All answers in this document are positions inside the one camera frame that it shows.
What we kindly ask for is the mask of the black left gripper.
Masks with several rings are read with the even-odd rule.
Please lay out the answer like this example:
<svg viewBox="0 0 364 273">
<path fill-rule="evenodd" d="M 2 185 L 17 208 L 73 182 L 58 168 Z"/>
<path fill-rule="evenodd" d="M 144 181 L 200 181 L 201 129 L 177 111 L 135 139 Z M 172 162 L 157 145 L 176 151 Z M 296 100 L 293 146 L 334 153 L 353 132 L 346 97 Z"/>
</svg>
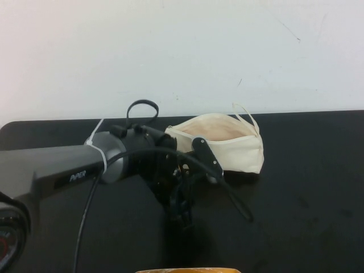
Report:
<svg viewBox="0 0 364 273">
<path fill-rule="evenodd" d="M 192 226 L 192 189 L 201 179 L 201 168 L 184 155 L 148 152 L 143 157 L 143 179 L 161 206 L 170 206 L 172 222 Z"/>
</svg>

